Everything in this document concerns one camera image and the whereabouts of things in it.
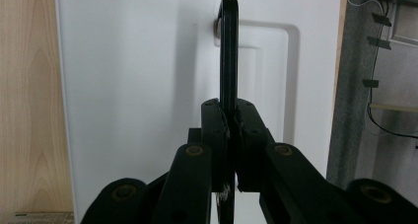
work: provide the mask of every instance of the wire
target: wire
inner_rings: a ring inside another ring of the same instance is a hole
[[[381,9],[382,16],[385,16],[385,17],[387,16],[388,9],[389,9],[389,4],[388,4],[387,1],[385,2],[386,3],[386,9],[385,10],[383,9],[383,4],[380,0],[367,0],[367,1],[362,2],[360,4],[355,4],[350,0],[347,0],[347,2],[349,4],[355,6],[355,7],[361,7],[361,6],[364,6],[364,5],[369,4],[369,3],[376,3],[376,4],[378,4],[379,8]],[[383,31],[383,24],[381,24],[380,29],[379,29],[379,38],[382,37],[382,31]],[[378,54],[379,54],[379,47],[376,46],[375,56],[374,56],[374,60],[373,60],[373,66],[372,66],[372,70],[371,70],[371,73],[370,73],[370,79],[371,80],[373,80],[374,75],[375,75],[375,69],[376,69],[376,62],[378,60]],[[375,135],[375,136],[383,136],[383,135],[392,134],[392,135],[396,135],[396,136],[400,136],[400,137],[408,137],[408,138],[418,139],[418,136],[393,132],[393,131],[390,131],[390,130],[380,126],[375,121],[375,119],[373,118],[372,108],[370,107],[370,104],[372,103],[372,97],[373,97],[373,88],[370,88],[369,95],[368,95],[368,102],[367,102],[366,111],[365,111],[365,128],[369,133],[371,133],[372,135]],[[374,123],[377,127],[379,127],[381,130],[385,131],[385,133],[374,134],[372,131],[369,130],[369,128],[367,127],[367,122],[366,122],[366,113],[369,116],[370,121],[372,123]]]

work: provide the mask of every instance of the black cable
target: black cable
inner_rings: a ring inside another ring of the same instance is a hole
[[[388,13],[388,9],[389,9],[389,4],[387,1],[386,2],[386,10],[384,13],[384,16],[387,17],[387,13]],[[381,38],[382,36],[382,30],[383,30],[383,24],[381,24],[381,28],[379,30],[379,38]],[[372,67],[372,74],[371,74],[371,80],[373,80],[374,78],[374,74],[375,74],[375,68],[376,68],[376,61],[378,60],[378,53],[379,53],[379,47],[376,46],[376,53],[375,53],[375,58],[374,58],[374,62],[373,62],[373,67]],[[373,114],[372,114],[372,108],[370,107],[370,104],[372,103],[372,96],[373,96],[373,88],[370,88],[369,91],[369,101],[368,101],[368,105],[367,105],[367,114],[369,116],[369,119],[372,123],[374,123],[377,127],[379,127],[381,130],[393,134],[395,136],[399,136],[399,137],[408,137],[408,138],[415,138],[418,139],[418,136],[414,136],[414,135],[408,135],[408,134],[402,134],[402,133],[397,133],[397,132],[392,132],[384,127],[382,127],[381,125],[379,125],[375,119],[373,118]]]

